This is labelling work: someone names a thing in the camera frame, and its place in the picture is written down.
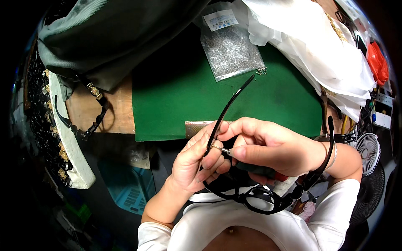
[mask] label on bag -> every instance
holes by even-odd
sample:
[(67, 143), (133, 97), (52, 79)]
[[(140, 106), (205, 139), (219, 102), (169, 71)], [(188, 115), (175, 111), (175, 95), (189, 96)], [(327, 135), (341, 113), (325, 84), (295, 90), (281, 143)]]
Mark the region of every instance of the label on bag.
[(204, 19), (211, 31), (217, 31), (234, 24), (239, 24), (232, 10), (220, 10), (204, 16)]

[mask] red plastic bag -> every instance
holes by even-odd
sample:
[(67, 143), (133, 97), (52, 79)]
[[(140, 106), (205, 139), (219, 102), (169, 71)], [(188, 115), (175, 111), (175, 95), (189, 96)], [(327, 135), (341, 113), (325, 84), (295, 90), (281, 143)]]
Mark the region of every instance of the red plastic bag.
[(374, 81), (376, 81), (379, 86), (383, 86), (388, 80), (388, 64), (376, 42), (372, 42), (368, 46), (367, 62), (373, 72)]

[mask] hand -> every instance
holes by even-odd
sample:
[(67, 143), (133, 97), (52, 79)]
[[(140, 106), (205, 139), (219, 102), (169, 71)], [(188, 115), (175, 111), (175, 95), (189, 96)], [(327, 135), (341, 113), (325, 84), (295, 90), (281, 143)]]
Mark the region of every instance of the hand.
[[(229, 171), (230, 161), (224, 159), (221, 151), (217, 148), (213, 147), (208, 155), (202, 159), (207, 150), (207, 142), (215, 123), (216, 121), (191, 138), (174, 160), (172, 178), (181, 189), (192, 193), (197, 192), (204, 188), (202, 183), (204, 180), (210, 183), (218, 178), (219, 174)], [(229, 123), (223, 121), (219, 128), (219, 133), (226, 132), (228, 127)], [(223, 147), (222, 142), (219, 140), (215, 140), (213, 144)], [(199, 171), (200, 162), (203, 166), (201, 171)]]
[[(217, 138), (226, 141), (238, 135), (230, 153), (237, 160), (267, 166), (286, 176), (300, 176), (317, 169), (326, 156), (326, 148), (273, 122), (240, 118)], [(267, 178), (249, 173), (250, 178), (265, 184)]]

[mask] green felt mat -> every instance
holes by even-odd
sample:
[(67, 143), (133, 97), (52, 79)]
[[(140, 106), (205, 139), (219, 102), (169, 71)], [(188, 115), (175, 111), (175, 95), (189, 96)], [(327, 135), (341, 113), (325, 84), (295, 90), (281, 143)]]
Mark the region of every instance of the green felt mat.
[[(268, 120), (307, 137), (319, 135), (321, 106), (313, 87), (271, 45), (259, 47), (267, 74), (233, 102), (225, 120), (243, 116)], [(200, 43), (188, 26), (132, 72), (136, 141), (185, 138), (185, 121), (218, 119), (238, 88), (256, 71), (216, 82)]]

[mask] black eyeglass frame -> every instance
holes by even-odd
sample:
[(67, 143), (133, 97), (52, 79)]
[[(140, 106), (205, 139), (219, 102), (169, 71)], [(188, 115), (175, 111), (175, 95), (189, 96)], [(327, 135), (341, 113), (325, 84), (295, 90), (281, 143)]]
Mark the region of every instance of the black eyeglass frame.
[(67, 127), (70, 128), (70, 130), (80, 139), (87, 141), (91, 134), (96, 131), (98, 126), (103, 120), (103, 117), (106, 114), (106, 111), (109, 109), (109, 102), (107, 99), (103, 96), (102, 93), (99, 92), (98, 88), (93, 86), (92, 82), (84, 77), (81, 74), (76, 74), (77, 78), (81, 81), (81, 83), (85, 86), (85, 88), (90, 90), (90, 93), (92, 96), (96, 97), (97, 102), (102, 106), (102, 111), (101, 113), (96, 117), (95, 122), (88, 128), (88, 130), (83, 131), (81, 129), (78, 129), (77, 126), (73, 125), (71, 120), (68, 118), (64, 118), (63, 116), (60, 115), (59, 111), (57, 110), (57, 95), (54, 96), (54, 107), (57, 113), (57, 116), (59, 116), (60, 120), (63, 122), (63, 124)]
[[(212, 130), (211, 136), (209, 138), (209, 141), (207, 143), (207, 150), (203, 156), (207, 156), (209, 151), (212, 148), (212, 143), (217, 137), (217, 131), (223, 121), (223, 118), (225, 114), (227, 113), (229, 107), (233, 103), (233, 101), (236, 99), (236, 97), (244, 90), (244, 88), (254, 79), (254, 74), (240, 87), (240, 89), (232, 96), (232, 98), (229, 100), (228, 104), (225, 106), (224, 110), (222, 111), (221, 115), (219, 116), (218, 120), (216, 121), (215, 127)], [(204, 181), (203, 184), (205, 185), (205, 188), (207, 188), (210, 192), (214, 193), (215, 195), (226, 199), (226, 200), (234, 200), (238, 203), (244, 204), (248, 209), (260, 213), (260, 214), (275, 214), (277, 212), (280, 212), (284, 210), (285, 208), (289, 207), (292, 205), (293, 200), (298, 200), (301, 198), (302, 194), (304, 191), (308, 191), (320, 178), (322, 173), (325, 171), (326, 166), (329, 163), (329, 160), (331, 159), (332, 155), (332, 149), (334, 147), (334, 123), (333, 119), (331, 116), (328, 117), (328, 127), (329, 127), (329, 138), (330, 138), (330, 147), (329, 151), (324, 159), (324, 162), (321, 164), (319, 168), (317, 168), (314, 171), (311, 171), (307, 174), (307, 176), (304, 178), (304, 180), (301, 183), (296, 182), (297, 186), (294, 188), (293, 192), (287, 194), (285, 197), (280, 197), (278, 194), (274, 193), (271, 190), (265, 189), (262, 185), (255, 186), (248, 190), (244, 194), (239, 194), (239, 186), (235, 187), (235, 193), (234, 194), (223, 194), (221, 192), (213, 191), (209, 184)], [(234, 183), (237, 183), (236, 179), (234, 179), (229, 173), (224, 174), (226, 177), (231, 179)], [(252, 205), (249, 204), (247, 201), (247, 198), (259, 198), (262, 200), (265, 200), (269, 203), (273, 204), (273, 209), (270, 211), (264, 211), (259, 208), (255, 208)]]

